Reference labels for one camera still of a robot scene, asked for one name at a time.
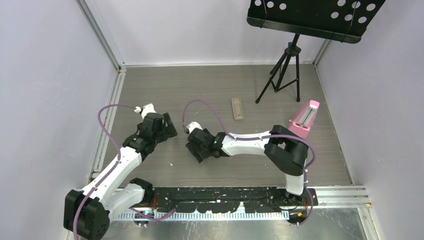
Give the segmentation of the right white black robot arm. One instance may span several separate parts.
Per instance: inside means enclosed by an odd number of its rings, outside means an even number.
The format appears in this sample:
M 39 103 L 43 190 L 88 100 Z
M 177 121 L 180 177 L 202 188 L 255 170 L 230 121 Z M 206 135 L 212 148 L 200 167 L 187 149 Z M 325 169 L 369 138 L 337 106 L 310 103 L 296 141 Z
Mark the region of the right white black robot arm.
M 304 172 L 309 146 L 284 126 L 274 125 L 270 131 L 261 133 L 213 135 L 194 121 L 184 131 L 188 135 L 185 146 L 199 163 L 209 157 L 266 156 L 285 174 L 287 202 L 299 205 L 305 199 Z

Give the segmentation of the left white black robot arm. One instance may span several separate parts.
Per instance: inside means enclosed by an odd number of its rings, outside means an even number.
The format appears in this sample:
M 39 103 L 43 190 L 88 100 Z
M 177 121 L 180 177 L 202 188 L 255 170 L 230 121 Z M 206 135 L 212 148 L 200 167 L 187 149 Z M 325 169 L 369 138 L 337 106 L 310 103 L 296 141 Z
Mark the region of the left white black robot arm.
M 81 190 L 71 190 L 66 195 L 64 228 L 77 237 L 100 240 L 110 223 L 128 208 L 136 204 L 148 207 L 154 200 L 150 182 L 136 177 L 124 189 L 117 189 L 159 143 L 177 134 L 169 113 L 146 113 L 137 125 L 137 132 L 125 139 L 114 160 L 100 175 Z

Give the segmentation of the white remote with buttons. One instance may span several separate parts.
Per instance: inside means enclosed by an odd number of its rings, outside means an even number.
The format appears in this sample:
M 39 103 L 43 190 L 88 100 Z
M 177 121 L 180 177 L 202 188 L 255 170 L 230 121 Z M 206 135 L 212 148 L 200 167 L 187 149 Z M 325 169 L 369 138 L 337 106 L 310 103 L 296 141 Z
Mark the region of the white remote with buttons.
M 242 101 L 239 97 L 231 99 L 231 106 L 233 110 L 233 118 L 235 121 L 242 121 L 244 119 L 244 112 Z

